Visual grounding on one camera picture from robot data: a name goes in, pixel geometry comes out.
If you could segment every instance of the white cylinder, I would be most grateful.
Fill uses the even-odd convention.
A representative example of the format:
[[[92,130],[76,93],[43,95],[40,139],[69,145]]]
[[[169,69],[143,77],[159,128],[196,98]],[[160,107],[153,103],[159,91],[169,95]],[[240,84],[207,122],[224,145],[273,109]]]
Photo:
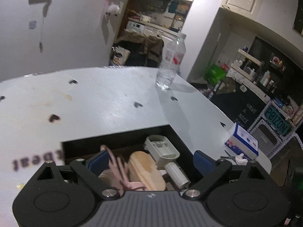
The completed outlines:
[[[189,180],[175,162],[169,162],[164,168],[179,189],[182,189],[187,183],[189,183]]]

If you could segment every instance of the black heart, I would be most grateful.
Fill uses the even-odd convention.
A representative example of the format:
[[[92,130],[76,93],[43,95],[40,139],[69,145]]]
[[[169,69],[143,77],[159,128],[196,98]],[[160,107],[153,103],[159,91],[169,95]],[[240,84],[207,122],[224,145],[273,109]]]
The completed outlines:
[[[134,102],[134,107],[135,107],[135,108],[143,107],[143,105],[140,104],[140,103],[138,103],[138,102]]]
[[[52,115],[49,117],[48,121],[52,123],[54,120],[60,120],[60,117],[57,116],[57,115],[55,115],[55,114],[52,114]]]
[[[74,80],[74,79],[72,79],[71,81],[69,81],[69,83],[70,84],[72,84],[72,83],[78,84],[78,82],[76,80]]]

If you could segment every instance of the kitchen counter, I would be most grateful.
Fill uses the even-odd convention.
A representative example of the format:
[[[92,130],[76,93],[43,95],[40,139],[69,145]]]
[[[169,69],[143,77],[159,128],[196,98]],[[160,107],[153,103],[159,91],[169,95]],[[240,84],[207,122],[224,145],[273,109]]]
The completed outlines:
[[[44,160],[62,165],[63,141],[169,124],[192,153],[217,160],[227,150],[234,156],[224,144],[233,122],[178,75],[171,90],[160,90],[156,73],[148,67],[86,68],[1,82],[1,226],[18,226],[12,214],[17,185]],[[53,114],[60,119],[50,122]],[[261,151],[257,161],[270,173]]]
[[[129,17],[128,19],[131,20],[131,21],[133,21],[133,22],[142,24],[142,25],[146,25],[146,26],[150,26],[150,27],[153,27],[153,28],[162,30],[162,31],[167,32],[167,33],[169,33],[169,34],[172,34],[172,35],[174,35],[174,36],[178,36],[178,32],[169,30],[169,29],[167,29],[167,28],[165,28],[165,27],[162,27],[162,26],[159,26],[159,25],[155,25],[155,24],[152,24],[152,23],[149,23],[149,22],[144,22],[144,21],[141,21],[141,20],[138,20],[138,19],[132,19],[132,18],[130,18],[130,17]]]

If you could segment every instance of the white plastic part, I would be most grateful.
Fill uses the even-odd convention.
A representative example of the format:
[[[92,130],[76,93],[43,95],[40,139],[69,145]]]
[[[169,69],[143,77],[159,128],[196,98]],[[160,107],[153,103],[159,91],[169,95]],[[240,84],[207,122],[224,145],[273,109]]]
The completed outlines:
[[[175,162],[169,162],[164,168],[179,189],[184,188],[189,183]]]
[[[162,135],[150,135],[146,138],[144,149],[154,158],[158,169],[179,158],[179,151]]]

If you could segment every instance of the tissue box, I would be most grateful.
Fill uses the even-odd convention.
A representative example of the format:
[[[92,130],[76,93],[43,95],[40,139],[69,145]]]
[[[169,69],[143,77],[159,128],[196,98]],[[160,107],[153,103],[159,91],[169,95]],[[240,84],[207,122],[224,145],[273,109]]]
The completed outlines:
[[[256,159],[259,156],[258,141],[237,123],[229,131],[230,137],[225,145],[237,155],[244,154],[247,159]]]

